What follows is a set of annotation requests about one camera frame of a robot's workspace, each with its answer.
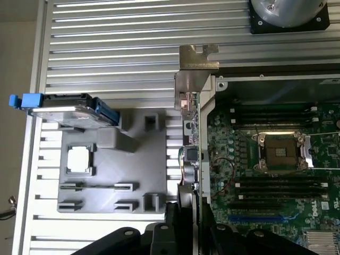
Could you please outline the silver finned heatsink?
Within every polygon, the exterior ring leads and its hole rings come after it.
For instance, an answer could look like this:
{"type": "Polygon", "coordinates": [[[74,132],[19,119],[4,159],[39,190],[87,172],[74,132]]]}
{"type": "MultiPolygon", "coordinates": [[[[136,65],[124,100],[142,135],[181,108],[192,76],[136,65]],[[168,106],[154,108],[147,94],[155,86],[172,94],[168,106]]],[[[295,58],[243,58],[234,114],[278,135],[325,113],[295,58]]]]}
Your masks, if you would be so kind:
{"type": "Polygon", "coordinates": [[[304,234],[307,249],[319,255],[340,255],[337,234],[331,231],[309,230],[304,234]]]}

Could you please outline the hard disk with blue caddy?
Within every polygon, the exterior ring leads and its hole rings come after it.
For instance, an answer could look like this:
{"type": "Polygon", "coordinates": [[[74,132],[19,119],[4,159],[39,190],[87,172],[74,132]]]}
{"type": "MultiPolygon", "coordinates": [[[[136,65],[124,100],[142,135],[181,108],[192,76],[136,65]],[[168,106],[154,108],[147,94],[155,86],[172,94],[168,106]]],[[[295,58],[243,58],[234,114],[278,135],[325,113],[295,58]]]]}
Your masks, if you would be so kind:
{"type": "Polygon", "coordinates": [[[121,114],[111,109],[103,100],[87,93],[44,94],[24,93],[22,97],[10,95],[8,105],[66,127],[98,129],[119,126],[121,114]]]}

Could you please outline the RAM stick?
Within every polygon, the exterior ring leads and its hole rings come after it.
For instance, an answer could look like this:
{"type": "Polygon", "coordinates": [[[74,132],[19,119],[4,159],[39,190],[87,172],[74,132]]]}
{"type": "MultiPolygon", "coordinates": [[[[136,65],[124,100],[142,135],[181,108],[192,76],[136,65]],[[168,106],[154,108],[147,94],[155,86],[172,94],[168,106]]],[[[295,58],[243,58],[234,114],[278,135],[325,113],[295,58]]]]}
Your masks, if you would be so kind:
{"type": "Polygon", "coordinates": [[[59,187],[61,190],[84,190],[84,189],[113,189],[117,191],[133,191],[133,186],[66,186],[59,187]]]}

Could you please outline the black expansion slot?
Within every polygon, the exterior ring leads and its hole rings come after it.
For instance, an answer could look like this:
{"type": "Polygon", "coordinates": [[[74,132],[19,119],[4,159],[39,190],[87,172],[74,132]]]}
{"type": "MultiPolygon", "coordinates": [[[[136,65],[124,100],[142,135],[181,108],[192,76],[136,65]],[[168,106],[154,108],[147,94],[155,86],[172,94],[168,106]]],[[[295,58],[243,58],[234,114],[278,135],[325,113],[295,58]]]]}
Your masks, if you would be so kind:
{"type": "Polygon", "coordinates": [[[282,205],[274,202],[231,202],[227,204],[230,209],[237,210],[280,210],[282,205]]]}

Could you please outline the CPU socket with metal frame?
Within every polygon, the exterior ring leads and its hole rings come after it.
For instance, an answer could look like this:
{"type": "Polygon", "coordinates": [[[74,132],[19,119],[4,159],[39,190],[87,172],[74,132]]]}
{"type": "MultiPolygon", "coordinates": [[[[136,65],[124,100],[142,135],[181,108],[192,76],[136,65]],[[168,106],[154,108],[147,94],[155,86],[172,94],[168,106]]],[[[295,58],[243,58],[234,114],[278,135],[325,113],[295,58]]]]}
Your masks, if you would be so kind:
{"type": "Polygon", "coordinates": [[[270,131],[252,135],[256,142],[253,169],[270,175],[294,174],[313,168],[311,137],[299,131],[270,131]]]}

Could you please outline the blue expansion slot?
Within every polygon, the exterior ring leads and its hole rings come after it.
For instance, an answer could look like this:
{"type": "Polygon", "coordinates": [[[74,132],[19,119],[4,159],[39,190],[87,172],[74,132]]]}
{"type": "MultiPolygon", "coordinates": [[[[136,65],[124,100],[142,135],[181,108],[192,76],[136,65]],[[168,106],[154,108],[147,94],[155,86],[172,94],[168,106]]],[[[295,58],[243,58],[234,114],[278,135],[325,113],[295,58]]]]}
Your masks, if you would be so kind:
{"type": "Polygon", "coordinates": [[[246,215],[229,215],[230,222],[238,223],[284,223],[287,221],[282,216],[246,216],[246,215]]]}

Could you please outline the black RAM slot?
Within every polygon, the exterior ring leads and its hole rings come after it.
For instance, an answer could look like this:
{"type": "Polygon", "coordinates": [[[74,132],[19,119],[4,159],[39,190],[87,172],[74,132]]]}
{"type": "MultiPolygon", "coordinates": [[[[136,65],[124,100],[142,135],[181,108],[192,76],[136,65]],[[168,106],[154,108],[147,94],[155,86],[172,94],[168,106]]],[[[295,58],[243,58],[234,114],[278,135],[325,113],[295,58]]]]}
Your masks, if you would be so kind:
{"type": "Polygon", "coordinates": [[[272,177],[272,176],[253,176],[253,177],[239,177],[235,181],[236,183],[255,183],[255,182],[313,182],[322,183],[328,182],[327,177],[322,176],[283,176],[283,177],[272,177]]]}
{"type": "Polygon", "coordinates": [[[319,193],[246,193],[237,196],[239,200],[272,200],[272,199],[328,199],[328,194],[319,193]]]}
{"type": "Polygon", "coordinates": [[[310,124],[314,119],[232,119],[231,124],[235,125],[269,125],[269,124],[310,124]]]}
{"type": "Polygon", "coordinates": [[[235,113],[231,115],[231,118],[310,118],[317,116],[317,113],[235,113]]]}
{"type": "Polygon", "coordinates": [[[299,123],[279,123],[279,124],[244,124],[244,125],[233,125],[234,129],[238,130],[255,130],[255,129],[303,129],[309,128],[310,125],[302,125],[299,123]]]}
{"type": "Polygon", "coordinates": [[[241,105],[231,107],[229,110],[231,113],[237,112],[317,112],[317,106],[311,105],[241,105]]]}
{"type": "Polygon", "coordinates": [[[328,187],[323,186],[270,186],[270,187],[239,187],[239,192],[319,192],[326,191],[328,187]]]}

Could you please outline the grey printed parts rack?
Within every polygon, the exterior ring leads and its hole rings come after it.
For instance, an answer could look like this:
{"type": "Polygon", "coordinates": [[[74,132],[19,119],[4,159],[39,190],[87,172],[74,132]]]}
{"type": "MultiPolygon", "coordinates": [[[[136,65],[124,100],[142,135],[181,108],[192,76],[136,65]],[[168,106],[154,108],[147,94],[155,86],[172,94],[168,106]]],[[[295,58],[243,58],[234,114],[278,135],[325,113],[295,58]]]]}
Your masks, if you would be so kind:
{"type": "Polygon", "coordinates": [[[162,109],[125,111],[119,127],[65,130],[57,210],[79,214],[163,213],[167,196],[166,145],[166,112],[162,109]],[[66,172],[69,146],[91,147],[89,174],[66,172]],[[61,190],[62,185],[133,186],[133,191],[61,190]]]}

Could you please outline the silver CPU chip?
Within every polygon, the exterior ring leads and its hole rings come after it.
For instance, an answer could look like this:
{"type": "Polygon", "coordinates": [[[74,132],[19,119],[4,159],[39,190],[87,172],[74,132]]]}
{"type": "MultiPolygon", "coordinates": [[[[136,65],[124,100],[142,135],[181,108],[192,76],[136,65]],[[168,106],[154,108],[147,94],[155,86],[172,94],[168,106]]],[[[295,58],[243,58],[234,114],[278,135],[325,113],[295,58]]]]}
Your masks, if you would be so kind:
{"type": "Polygon", "coordinates": [[[68,174],[89,174],[91,171],[91,147],[69,146],[66,172],[68,174]]]}

